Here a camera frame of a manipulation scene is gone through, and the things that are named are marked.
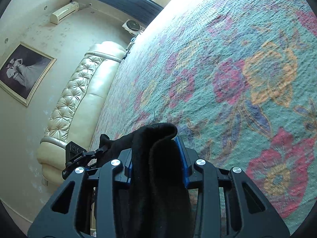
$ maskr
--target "framed picture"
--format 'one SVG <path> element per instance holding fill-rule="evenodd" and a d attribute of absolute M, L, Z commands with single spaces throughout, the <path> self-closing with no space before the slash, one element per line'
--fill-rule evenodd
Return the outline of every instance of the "framed picture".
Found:
<path fill-rule="evenodd" d="M 56 58 L 20 43 L 0 68 L 0 86 L 28 106 Z"/>

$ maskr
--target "cream leather sofa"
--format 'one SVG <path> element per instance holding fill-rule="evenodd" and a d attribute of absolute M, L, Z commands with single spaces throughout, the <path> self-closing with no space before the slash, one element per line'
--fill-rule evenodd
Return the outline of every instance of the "cream leather sofa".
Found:
<path fill-rule="evenodd" d="M 85 54 L 53 110 L 37 153 L 43 177 L 63 182 L 65 146 L 74 141 L 89 149 L 110 86 L 126 50 L 106 41 Z"/>

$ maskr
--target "wall-mounted air conditioner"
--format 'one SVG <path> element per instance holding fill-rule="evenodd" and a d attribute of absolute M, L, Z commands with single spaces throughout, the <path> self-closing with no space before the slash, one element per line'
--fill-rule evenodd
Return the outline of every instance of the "wall-mounted air conditioner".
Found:
<path fill-rule="evenodd" d="M 71 2 L 70 4 L 64 6 L 63 8 L 57 10 L 56 12 L 52 13 L 50 17 L 50 22 L 58 25 L 64 19 L 66 19 L 69 15 L 72 15 L 79 9 L 78 2 Z"/>
<path fill-rule="evenodd" d="M 137 36 L 140 31 L 145 30 L 145 28 L 141 27 L 140 24 L 134 20 L 127 20 L 123 24 L 123 28 L 133 36 Z"/>

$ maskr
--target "silver bolt head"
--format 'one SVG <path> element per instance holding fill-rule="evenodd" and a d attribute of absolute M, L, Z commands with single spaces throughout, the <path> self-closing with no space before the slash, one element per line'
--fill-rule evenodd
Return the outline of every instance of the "silver bolt head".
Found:
<path fill-rule="evenodd" d="M 120 165 L 120 163 L 121 163 L 121 161 L 119 159 L 114 159 L 114 160 L 111 161 L 111 164 L 113 166 L 118 166 L 118 165 Z"/>
<path fill-rule="evenodd" d="M 84 168 L 83 167 L 77 167 L 76 169 L 75 169 L 75 173 L 77 173 L 77 174 L 81 174 L 81 173 L 83 173 L 84 172 Z"/>
<path fill-rule="evenodd" d="M 233 171 L 234 173 L 236 173 L 236 174 L 239 174 L 239 173 L 242 172 L 241 168 L 240 168 L 240 167 L 237 167 L 237 166 L 235 166 L 234 168 L 232 168 L 232 171 Z"/>
<path fill-rule="evenodd" d="M 200 165 L 200 166 L 203 166 L 205 163 L 206 163 L 206 161 L 203 160 L 203 159 L 197 159 L 197 160 L 196 160 L 196 164 L 198 164 L 198 165 Z"/>

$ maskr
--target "wall baseboard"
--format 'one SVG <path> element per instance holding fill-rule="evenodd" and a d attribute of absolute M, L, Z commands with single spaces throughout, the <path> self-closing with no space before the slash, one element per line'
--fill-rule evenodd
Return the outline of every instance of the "wall baseboard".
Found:
<path fill-rule="evenodd" d="M 3 206 L 7 210 L 9 216 L 15 222 L 15 224 L 21 229 L 24 234 L 27 234 L 32 221 L 20 215 L 17 211 L 15 211 L 10 205 L 8 205 L 5 201 L 1 200 Z"/>

